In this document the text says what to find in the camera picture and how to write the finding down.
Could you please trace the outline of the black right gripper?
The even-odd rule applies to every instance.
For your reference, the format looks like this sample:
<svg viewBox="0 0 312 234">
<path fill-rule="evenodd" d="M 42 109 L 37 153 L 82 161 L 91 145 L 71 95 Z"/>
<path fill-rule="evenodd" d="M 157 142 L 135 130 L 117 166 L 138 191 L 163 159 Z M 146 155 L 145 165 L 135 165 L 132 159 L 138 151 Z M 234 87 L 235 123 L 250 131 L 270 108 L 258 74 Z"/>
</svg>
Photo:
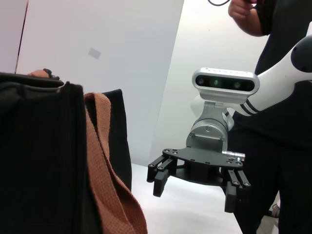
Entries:
<svg viewBox="0 0 312 234">
<path fill-rule="evenodd" d="M 221 153 L 192 147 L 164 149 L 163 155 L 148 165 L 147 182 L 154 183 L 153 195 L 161 197 L 169 176 L 203 185 L 222 185 L 226 213 L 247 203 L 251 184 L 243 172 L 244 155 Z"/>
</svg>

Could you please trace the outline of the bystander hand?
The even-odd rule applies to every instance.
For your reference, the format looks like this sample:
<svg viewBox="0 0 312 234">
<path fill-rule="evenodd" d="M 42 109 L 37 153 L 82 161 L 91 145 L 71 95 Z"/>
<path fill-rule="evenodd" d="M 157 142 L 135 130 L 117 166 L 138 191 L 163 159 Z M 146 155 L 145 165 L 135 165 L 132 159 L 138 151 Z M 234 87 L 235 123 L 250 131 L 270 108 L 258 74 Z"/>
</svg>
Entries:
<svg viewBox="0 0 312 234">
<path fill-rule="evenodd" d="M 234 20 L 249 20 L 257 18 L 254 9 L 256 0 L 232 0 L 228 7 L 228 14 Z"/>
</svg>

